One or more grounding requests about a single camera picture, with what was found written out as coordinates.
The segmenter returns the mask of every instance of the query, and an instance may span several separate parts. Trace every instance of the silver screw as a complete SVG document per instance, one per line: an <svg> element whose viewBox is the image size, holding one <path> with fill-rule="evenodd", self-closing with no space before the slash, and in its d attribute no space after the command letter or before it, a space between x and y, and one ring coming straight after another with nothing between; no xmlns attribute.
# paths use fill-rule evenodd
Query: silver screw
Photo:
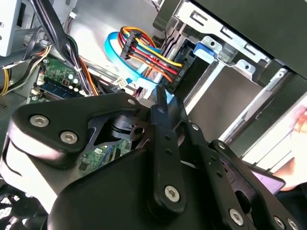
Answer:
<svg viewBox="0 0 307 230"><path fill-rule="evenodd" d="M219 142L219 147L220 147L221 149L225 149L225 146L224 146L221 142Z"/></svg>
<svg viewBox="0 0 307 230"><path fill-rule="evenodd" d="M60 137L67 144L74 144L78 141L78 136L70 131L62 132Z"/></svg>
<svg viewBox="0 0 307 230"><path fill-rule="evenodd" d="M46 118L45 116L42 115L34 115L30 118L30 122L32 125L36 126L36 127L46 127L47 125L49 125L49 120L48 118Z"/></svg>
<svg viewBox="0 0 307 230"><path fill-rule="evenodd" d="M178 190L175 187L173 187L171 185L168 185L168 186L165 187L164 192L165 192L166 197L170 201L172 201L174 203L177 203L179 201L180 194L179 194Z"/></svg>
<svg viewBox="0 0 307 230"><path fill-rule="evenodd" d="M128 99L128 102L129 102L130 104L132 104L132 105L135 105L135 102L134 102L134 100L132 100L132 99Z"/></svg>
<svg viewBox="0 0 307 230"><path fill-rule="evenodd" d="M243 226L244 224L244 220L243 217L241 216L241 214L235 210L235 209L231 209L229 210L229 214L231 219L239 226Z"/></svg>
<svg viewBox="0 0 307 230"><path fill-rule="evenodd" d="M195 129L195 130L199 130L199 129L200 129L200 128L198 128L198 126L197 126L196 124L193 124L192 127L193 127L193 129Z"/></svg>
<svg viewBox="0 0 307 230"><path fill-rule="evenodd" d="M274 217L274 220L276 221L278 226L281 227L281 229L285 229L283 222L278 217Z"/></svg>
<svg viewBox="0 0 307 230"><path fill-rule="evenodd" d="M293 222L293 220L288 219L288 223L290 224L293 230L298 230L298 226Z"/></svg>
<svg viewBox="0 0 307 230"><path fill-rule="evenodd" d="M160 108L160 107L158 107L158 111L160 112L160 113L164 113L164 109L163 108Z"/></svg>

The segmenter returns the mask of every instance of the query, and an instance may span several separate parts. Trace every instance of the red wire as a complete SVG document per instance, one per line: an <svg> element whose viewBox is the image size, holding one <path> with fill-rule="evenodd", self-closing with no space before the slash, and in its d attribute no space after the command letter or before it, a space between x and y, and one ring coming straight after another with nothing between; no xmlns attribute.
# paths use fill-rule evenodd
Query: red wire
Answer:
<svg viewBox="0 0 307 230"><path fill-rule="evenodd" d="M138 50L138 49L136 49L136 48L134 48L134 47L133 47L133 49L134 49L137 53L139 53L139 54L145 56L147 59L149 59L150 61L152 61L154 64L157 64L158 66L162 67L163 69L168 70L169 72L171 72L171 73L173 73L173 74L177 74L176 71L174 71L173 69L171 69L171 68L169 68L169 67L167 67L167 66L161 64L160 62L158 62L158 61L156 61L155 59L151 58L149 55L145 54L144 52L142 52L142 51L140 51L140 50Z"/></svg>

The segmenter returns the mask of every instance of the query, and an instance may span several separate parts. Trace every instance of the orange wire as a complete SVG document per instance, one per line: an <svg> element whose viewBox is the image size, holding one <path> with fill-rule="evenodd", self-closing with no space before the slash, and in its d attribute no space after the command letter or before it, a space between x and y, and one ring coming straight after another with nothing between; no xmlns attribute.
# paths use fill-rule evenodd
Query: orange wire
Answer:
<svg viewBox="0 0 307 230"><path fill-rule="evenodd" d="M86 75L87 75L87 79L88 79L88 81L90 82L90 85L91 85L91 87L92 87L92 89L93 89L94 94L95 94L96 96L98 96L98 95L99 95L99 92L98 92L96 86L95 86L94 83L93 83L93 80L92 80L92 77L91 77L91 75L90 75L90 72L88 71L88 69L87 69L85 63L83 62L83 60L82 60L81 58L80 58L80 62L81 62L81 65L82 65L82 69L84 69L84 71L85 71L85 73L86 73Z"/></svg>
<svg viewBox="0 0 307 230"><path fill-rule="evenodd" d="M139 58L139 57L135 57L135 56L132 56L132 55L129 55L130 58L133 58L135 60L138 60L146 65L148 65L150 68L154 69L155 71L161 73L163 76L165 76L166 79L168 79L170 82L172 82L173 80L166 74L164 73L163 71L159 70L158 68L156 68L155 66L147 63L146 61L144 61L143 59Z"/></svg>

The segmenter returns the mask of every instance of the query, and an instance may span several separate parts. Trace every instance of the white connector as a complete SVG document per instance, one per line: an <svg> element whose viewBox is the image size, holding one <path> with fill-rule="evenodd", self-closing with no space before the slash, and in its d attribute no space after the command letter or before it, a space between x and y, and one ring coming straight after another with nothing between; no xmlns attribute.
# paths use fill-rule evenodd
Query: white connector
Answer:
<svg viewBox="0 0 307 230"><path fill-rule="evenodd" d="M73 19L76 19L77 14L71 11L71 12L69 13L69 16L70 16L71 18L73 18Z"/></svg>

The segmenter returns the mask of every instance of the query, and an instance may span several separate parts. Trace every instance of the cable connector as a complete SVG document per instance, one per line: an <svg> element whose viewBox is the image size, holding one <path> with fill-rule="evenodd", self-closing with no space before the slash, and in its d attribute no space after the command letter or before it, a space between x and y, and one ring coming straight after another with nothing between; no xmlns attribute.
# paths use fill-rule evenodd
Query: cable connector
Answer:
<svg viewBox="0 0 307 230"><path fill-rule="evenodd" d="M120 56L125 59L128 60L130 59L129 55L131 54L132 51L132 47L136 47L138 45L138 42L136 40L136 38L140 39L142 36L142 34L140 32L136 32L136 31L130 31L130 35L124 45L124 48L120 54Z"/></svg>

